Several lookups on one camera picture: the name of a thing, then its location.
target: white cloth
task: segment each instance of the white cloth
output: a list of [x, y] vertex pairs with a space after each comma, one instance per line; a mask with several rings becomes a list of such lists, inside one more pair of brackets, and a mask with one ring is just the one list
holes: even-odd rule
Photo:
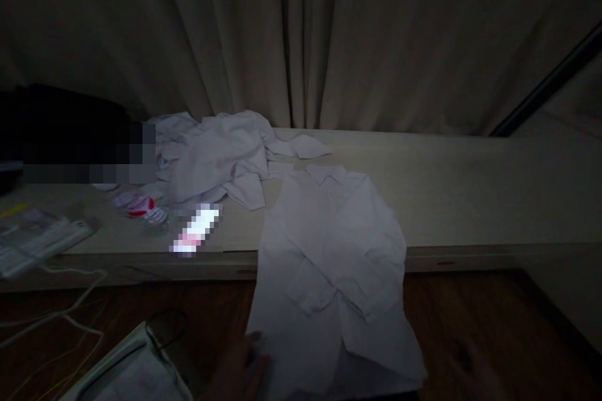
[[157, 183], [174, 204], [217, 202], [228, 194], [249, 210], [265, 207], [260, 180], [281, 179], [290, 163], [274, 154], [317, 158], [330, 150], [317, 139], [300, 135], [289, 142], [276, 138], [258, 113], [221, 113], [201, 123], [188, 113], [149, 120], [156, 127]]
[[370, 178], [291, 172], [265, 212], [248, 330], [272, 356], [263, 398], [348, 399], [416, 390], [426, 371], [403, 313], [406, 243]]

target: yellow cable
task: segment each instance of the yellow cable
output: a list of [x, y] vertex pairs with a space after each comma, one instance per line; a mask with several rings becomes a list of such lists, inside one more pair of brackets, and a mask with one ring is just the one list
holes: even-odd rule
[[44, 393], [42, 396], [40, 396], [39, 398], [37, 398], [35, 401], [42, 401], [44, 398], [46, 398], [46, 396], [51, 393], [56, 387], [58, 387], [59, 385], [61, 385], [63, 382], [65, 382], [67, 379], [69, 379], [71, 377], [71, 375], [68, 375], [64, 378], [62, 378], [59, 382], [57, 382], [56, 384], [54, 384], [52, 387], [50, 387], [46, 393]]

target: paper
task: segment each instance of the paper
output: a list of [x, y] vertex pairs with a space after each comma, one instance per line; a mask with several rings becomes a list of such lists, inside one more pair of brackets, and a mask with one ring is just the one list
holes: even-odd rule
[[95, 401], [185, 400], [170, 370], [146, 348], [105, 387]]

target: crumpled clothing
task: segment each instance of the crumpled clothing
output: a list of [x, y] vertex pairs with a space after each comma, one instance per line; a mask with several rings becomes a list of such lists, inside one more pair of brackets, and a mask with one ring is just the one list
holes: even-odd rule
[[197, 122], [188, 113], [152, 118], [156, 127], [157, 182], [171, 204], [214, 203], [226, 194], [249, 210], [265, 207], [261, 180], [281, 179], [293, 164], [274, 155], [311, 159], [330, 154], [315, 138], [276, 138], [259, 113], [220, 113]]

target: pixelated area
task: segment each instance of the pixelated area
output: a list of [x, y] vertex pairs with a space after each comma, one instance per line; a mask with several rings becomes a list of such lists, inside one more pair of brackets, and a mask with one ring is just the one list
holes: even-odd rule
[[209, 239], [209, 235], [217, 226], [223, 214], [221, 204], [197, 204], [194, 208], [185, 207], [179, 214], [190, 215], [191, 220], [182, 232], [178, 234], [174, 244], [169, 246], [170, 252], [178, 256], [191, 257]]

